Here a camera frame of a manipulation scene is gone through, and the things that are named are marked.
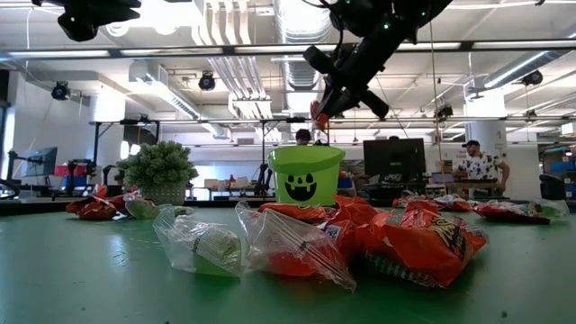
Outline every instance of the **candy bag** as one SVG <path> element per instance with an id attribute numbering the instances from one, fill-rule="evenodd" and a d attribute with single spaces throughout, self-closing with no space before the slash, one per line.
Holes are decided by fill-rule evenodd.
<path id="1" fill-rule="evenodd" d="M 434 202 L 444 207 L 444 211 L 449 212 L 469 212 L 472 206 L 457 194 L 447 194 L 444 197 L 434 199 Z"/>
<path id="2" fill-rule="evenodd" d="M 247 233 L 247 260 L 253 269 L 277 275 L 319 275 L 347 289 L 356 288 L 344 258 L 322 230 L 271 209 L 251 211 L 245 202 L 236 205 L 236 213 Z"/>
<path id="3" fill-rule="evenodd" d="M 172 267 L 196 274 L 241 276 L 239 237 L 225 225 L 197 221 L 192 212 L 164 205 L 154 220 L 154 231 Z"/>
<path id="4" fill-rule="evenodd" d="M 409 190 L 405 190 L 404 192 L 402 192 L 401 198 L 394 199 L 394 201 L 392 202 L 392 208 L 406 208 L 406 205 L 408 205 L 408 203 L 415 201 L 430 201 L 430 200 L 425 196 L 416 195 L 415 193 Z"/>
<path id="5" fill-rule="evenodd" d="M 338 205 L 334 221 L 351 220 L 356 226 L 364 225 L 378 213 L 378 211 L 361 197 L 348 198 L 334 195 Z"/>
<path id="6" fill-rule="evenodd" d="M 318 224 L 328 221 L 328 214 L 322 206 L 299 206 L 290 203 L 265 203 L 258 209 L 258 212 L 263 212 L 265 209 L 280 212 L 283 215 L 290 216 L 298 221 L 303 221 L 309 224 Z"/>
<path id="7" fill-rule="evenodd" d="M 111 221 L 117 211 L 114 205 L 106 200 L 88 197 L 69 203 L 66 212 L 76 214 L 82 221 Z"/>
<path id="8" fill-rule="evenodd" d="M 446 288 L 486 244 L 478 228 L 434 208 L 403 215 L 382 212 L 356 229 L 356 241 L 370 268 L 428 287 Z"/>
<path id="9" fill-rule="evenodd" d="M 550 218 L 546 218 L 542 214 L 542 205 L 535 202 L 519 204 L 513 202 L 489 201 L 478 204 L 473 208 L 473 210 L 486 221 L 505 221 L 528 224 L 550 224 L 551 221 Z M 545 215 L 551 214 L 554 215 L 554 212 L 548 210 Z"/>

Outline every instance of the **desk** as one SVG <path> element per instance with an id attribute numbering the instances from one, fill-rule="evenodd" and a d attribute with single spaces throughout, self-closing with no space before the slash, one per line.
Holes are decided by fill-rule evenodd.
<path id="1" fill-rule="evenodd" d="M 233 209 L 196 208 L 241 230 Z M 574 323 L 576 215 L 564 224 L 488 223 L 490 244 L 447 289 L 356 277 L 189 274 L 167 261 L 149 220 L 86 222 L 64 212 L 0 217 L 0 319 L 10 324 Z"/>
<path id="2" fill-rule="evenodd" d="M 229 193 L 230 196 L 232 196 L 232 193 L 240 193 L 240 192 L 254 192 L 254 186 L 247 186 L 247 187 L 231 187 L 229 190 L 218 190 L 218 188 L 216 187 L 193 187 L 193 189 L 205 189 L 208 190 L 209 194 L 210 194 L 210 201 L 212 200 L 212 193 Z"/>

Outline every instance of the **patterned shirt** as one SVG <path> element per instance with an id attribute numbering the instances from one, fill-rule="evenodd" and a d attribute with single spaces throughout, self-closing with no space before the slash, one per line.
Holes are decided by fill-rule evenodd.
<path id="1" fill-rule="evenodd" d="M 499 156 L 481 153 L 479 157 L 466 157 L 458 169 L 465 171 L 471 180 L 498 180 L 498 166 L 502 162 Z"/>

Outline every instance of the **green halloween bucket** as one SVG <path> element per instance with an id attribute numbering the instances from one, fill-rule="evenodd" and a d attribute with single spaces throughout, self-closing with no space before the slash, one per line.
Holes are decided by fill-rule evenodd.
<path id="1" fill-rule="evenodd" d="M 276 200 L 300 205 L 332 205 L 344 151 L 327 146 L 278 148 L 268 154 Z"/>

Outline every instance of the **metal frame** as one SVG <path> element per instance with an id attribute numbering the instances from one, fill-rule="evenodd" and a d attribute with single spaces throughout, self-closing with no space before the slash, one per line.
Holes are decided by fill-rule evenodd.
<path id="1" fill-rule="evenodd" d="M 0 61 L 62 60 L 62 59 L 170 59 L 170 58 L 217 58 L 246 56 L 300 56 L 309 46 L 323 52 L 331 52 L 335 43 L 302 44 L 251 44 L 221 46 L 175 46 L 146 48 L 83 48 L 83 49 L 2 49 Z M 395 51 L 402 53 L 498 52 L 576 50 L 576 39 L 549 40 L 443 40 L 420 42 L 416 45 L 402 43 Z"/>

